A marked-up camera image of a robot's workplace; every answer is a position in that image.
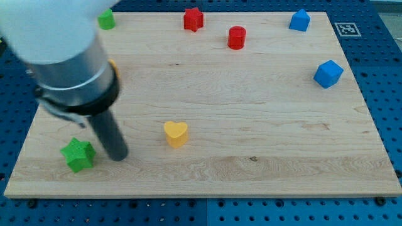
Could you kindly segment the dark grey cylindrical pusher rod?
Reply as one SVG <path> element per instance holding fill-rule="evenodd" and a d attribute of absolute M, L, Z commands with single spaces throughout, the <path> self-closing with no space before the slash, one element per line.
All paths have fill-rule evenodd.
<path fill-rule="evenodd" d="M 110 110 L 90 116 L 88 122 L 111 160 L 122 161 L 127 157 L 127 144 Z"/>

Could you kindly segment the yellow block behind arm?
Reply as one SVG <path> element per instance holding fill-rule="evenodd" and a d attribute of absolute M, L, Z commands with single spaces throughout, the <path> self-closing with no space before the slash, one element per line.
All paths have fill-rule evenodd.
<path fill-rule="evenodd" d="M 116 77 L 120 78 L 119 70 L 117 68 L 117 65 L 116 65 L 115 61 L 112 60 L 112 59 L 108 59 L 108 62 L 110 63 L 110 65 L 111 65 Z"/>

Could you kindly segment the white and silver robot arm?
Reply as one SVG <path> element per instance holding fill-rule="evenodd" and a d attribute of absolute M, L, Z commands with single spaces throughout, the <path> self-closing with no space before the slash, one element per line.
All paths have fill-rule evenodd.
<path fill-rule="evenodd" d="M 31 70 L 36 101 L 56 117 L 89 123 L 113 161 L 123 160 L 128 147 L 109 110 L 119 75 L 102 47 L 97 18 L 117 2 L 1 1 L 1 34 Z"/>

